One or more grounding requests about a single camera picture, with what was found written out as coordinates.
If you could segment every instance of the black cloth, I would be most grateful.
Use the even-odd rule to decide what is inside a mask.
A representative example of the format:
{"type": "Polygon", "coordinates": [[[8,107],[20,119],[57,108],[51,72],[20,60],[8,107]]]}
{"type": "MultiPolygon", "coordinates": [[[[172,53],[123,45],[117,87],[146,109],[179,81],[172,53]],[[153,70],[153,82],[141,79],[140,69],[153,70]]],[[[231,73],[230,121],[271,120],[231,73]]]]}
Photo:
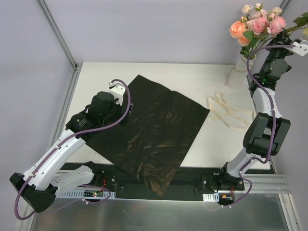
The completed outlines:
{"type": "Polygon", "coordinates": [[[163,195],[209,110],[142,76],[128,88],[133,103],[128,125],[101,131],[87,145],[163,195]]]}

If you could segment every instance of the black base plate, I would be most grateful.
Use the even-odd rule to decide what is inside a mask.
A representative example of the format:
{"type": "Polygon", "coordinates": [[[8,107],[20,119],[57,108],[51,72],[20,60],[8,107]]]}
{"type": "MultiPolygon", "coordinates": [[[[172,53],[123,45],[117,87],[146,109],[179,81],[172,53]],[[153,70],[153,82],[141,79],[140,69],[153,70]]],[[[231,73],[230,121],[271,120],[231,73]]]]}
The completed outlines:
{"type": "MultiPolygon", "coordinates": [[[[61,170],[75,170],[81,165],[83,164],[66,163],[61,170]]],[[[202,201],[203,194],[213,193],[204,184],[204,180],[208,182],[211,189],[216,190],[214,177],[219,173],[219,168],[180,167],[165,194],[159,196],[114,165],[98,164],[97,166],[104,171],[106,188],[115,192],[116,198],[122,199],[202,201]]],[[[275,174],[272,168],[271,170],[248,170],[247,173],[275,174]]],[[[244,185],[236,190],[244,190],[244,185]]]]}

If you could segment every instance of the white bracket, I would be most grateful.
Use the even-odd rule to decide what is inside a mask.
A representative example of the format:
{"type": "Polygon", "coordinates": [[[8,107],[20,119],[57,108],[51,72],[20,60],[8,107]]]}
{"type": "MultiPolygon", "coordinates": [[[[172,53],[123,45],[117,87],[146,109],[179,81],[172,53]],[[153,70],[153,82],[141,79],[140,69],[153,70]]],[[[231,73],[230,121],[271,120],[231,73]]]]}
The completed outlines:
{"type": "Polygon", "coordinates": [[[109,90],[109,93],[113,94],[113,96],[115,97],[115,99],[118,98],[118,101],[116,102],[116,104],[119,104],[119,105],[122,105],[123,103],[123,96],[124,96],[124,93],[125,93],[125,87],[123,84],[121,83],[111,83],[109,82],[109,86],[112,87],[110,90],[109,90]]]}
{"type": "Polygon", "coordinates": [[[299,54],[300,56],[304,56],[308,53],[308,41],[302,40],[300,43],[294,42],[292,45],[295,47],[287,48],[288,50],[292,51],[295,54],[299,54]]]}
{"type": "Polygon", "coordinates": [[[219,194],[218,192],[214,194],[203,194],[203,201],[205,202],[219,202],[219,194]]]}

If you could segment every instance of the white robotic arm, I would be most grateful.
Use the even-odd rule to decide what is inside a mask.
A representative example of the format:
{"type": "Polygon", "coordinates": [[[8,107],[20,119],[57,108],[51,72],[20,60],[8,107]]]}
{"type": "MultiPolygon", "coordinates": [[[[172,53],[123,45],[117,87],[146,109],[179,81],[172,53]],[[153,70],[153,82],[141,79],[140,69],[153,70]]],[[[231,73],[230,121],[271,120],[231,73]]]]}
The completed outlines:
{"type": "Polygon", "coordinates": [[[102,126],[108,126],[108,123],[118,121],[119,118],[127,119],[128,110],[122,114],[126,87],[120,83],[112,82],[109,85],[109,93],[99,92],[93,97],[91,104],[85,110],[72,116],[59,139],[39,161],[22,175],[14,173],[11,176],[10,181],[17,191],[20,191],[22,185],[25,184],[27,179],[30,179],[21,196],[36,212],[44,211],[64,192],[92,181],[95,174],[95,167],[93,167],[94,163],[92,162],[85,163],[85,165],[69,173],[60,176],[56,176],[56,174],[69,157],[91,138],[92,133],[85,132],[83,134],[82,131],[99,130],[102,126]]]}

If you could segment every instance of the gray wall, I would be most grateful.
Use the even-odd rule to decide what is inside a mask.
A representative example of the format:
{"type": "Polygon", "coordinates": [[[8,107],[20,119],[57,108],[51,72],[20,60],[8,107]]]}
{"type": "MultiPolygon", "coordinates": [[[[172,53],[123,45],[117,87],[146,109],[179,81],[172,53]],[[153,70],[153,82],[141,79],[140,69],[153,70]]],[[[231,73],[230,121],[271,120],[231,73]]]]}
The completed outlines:
{"type": "Polygon", "coordinates": [[[0,1],[0,224],[15,230],[9,182],[44,154],[72,75],[35,0],[0,1]]]}
{"type": "MultiPolygon", "coordinates": [[[[284,15],[287,24],[293,25],[292,21],[307,11],[307,0],[294,0],[284,15]]],[[[293,38],[301,36],[302,31],[293,38]]],[[[293,55],[286,61],[293,69],[278,82],[276,99],[291,128],[275,161],[278,172],[287,175],[303,230],[308,230],[308,55],[293,55]]]]}
{"type": "MultiPolygon", "coordinates": [[[[77,62],[233,64],[230,36],[255,0],[47,0],[77,62]]],[[[266,9],[282,0],[263,0],[266,9]]]]}

